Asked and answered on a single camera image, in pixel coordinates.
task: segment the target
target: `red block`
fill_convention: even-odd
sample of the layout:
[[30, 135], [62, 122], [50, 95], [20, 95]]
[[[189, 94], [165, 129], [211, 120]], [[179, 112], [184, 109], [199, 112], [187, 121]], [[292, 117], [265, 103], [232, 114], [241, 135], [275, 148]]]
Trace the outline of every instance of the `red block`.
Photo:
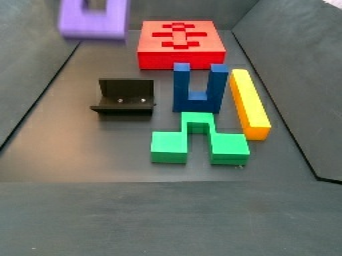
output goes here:
[[224, 62], [225, 49], [212, 21], [144, 21], [137, 46], [140, 69], [209, 69]]

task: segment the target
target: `building block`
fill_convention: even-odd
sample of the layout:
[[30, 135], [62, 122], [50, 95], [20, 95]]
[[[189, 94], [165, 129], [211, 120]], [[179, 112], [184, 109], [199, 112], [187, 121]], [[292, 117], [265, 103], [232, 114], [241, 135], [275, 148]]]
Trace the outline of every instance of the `building block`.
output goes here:
[[189, 63], [173, 64], [173, 112], [219, 113], [228, 67], [211, 64], [205, 92], [189, 91]]
[[188, 133], [205, 134], [211, 164], [244, 165], [249, 149], [243, 134], [216, 132], [212, 113], [181, 112], [180, 132], [152, 132], [151, 161], [185, 163]]
[[61, 0], [58, 31], [64, 37], [125, 39], [129, 0], [107, 0], [105, 12], [88, 9], [88, 0]]
[[98, 79], [101, 100], [90, 110], [100, 114], [152, 114], [153, 80], [145, 79]]
[[144, 21], [137, 45], [140, 69], [209, 69], [224, 62], [225, 49], [212, 21]]
[[264, 140], [271, 124], [247, 70], [232, 70], [229, 87], [245, 138]]

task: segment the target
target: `green block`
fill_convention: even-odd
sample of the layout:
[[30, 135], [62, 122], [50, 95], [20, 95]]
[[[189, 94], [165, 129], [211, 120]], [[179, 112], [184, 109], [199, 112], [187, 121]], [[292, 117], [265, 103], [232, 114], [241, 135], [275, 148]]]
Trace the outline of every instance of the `green block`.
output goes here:
[[229, 160], [211, 160], [209, 163], [211, 164], [221, 164], [221, 165], [245, 165], [247, 164], [247, 160], [243, 159], [229, 159]]
[[209, 137], [211, 159], [247, 159], [249, 149], [244, 134], [213, 134]]
[[185, 163], [187, 136], [181, 132], [153, 132], [151, 161], [155, 163]]
[[155, 163], [185, 163], [188, 133], [207, 134], [211, 164], [244, 165], [249, 150], [243, 134], [216, 132], [212, 113], [183, 112], [180, 132], [153, 132], [151, 161]]

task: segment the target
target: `yellow rectangular block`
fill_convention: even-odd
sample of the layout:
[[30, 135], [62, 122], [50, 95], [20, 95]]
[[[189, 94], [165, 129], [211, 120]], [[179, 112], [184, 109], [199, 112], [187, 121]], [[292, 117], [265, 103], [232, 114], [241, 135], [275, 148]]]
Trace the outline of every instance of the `yellow rectangular block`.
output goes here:
[[264, 140], [271, 124], [247, 70], [232, 70], [229, 88], [245, 138], [247, 140]]

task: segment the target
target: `blue u-shaped block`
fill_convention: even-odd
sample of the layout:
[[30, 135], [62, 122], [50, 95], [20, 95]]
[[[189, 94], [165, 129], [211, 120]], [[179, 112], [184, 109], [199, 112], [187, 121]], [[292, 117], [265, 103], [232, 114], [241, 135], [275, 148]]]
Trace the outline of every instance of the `blue u-shaped block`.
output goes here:
[[227, 77], [227, 65], [211, 64], [207, 91], [189, 91], [189, 63], [175, 63], [172, 111], [219, 113]]

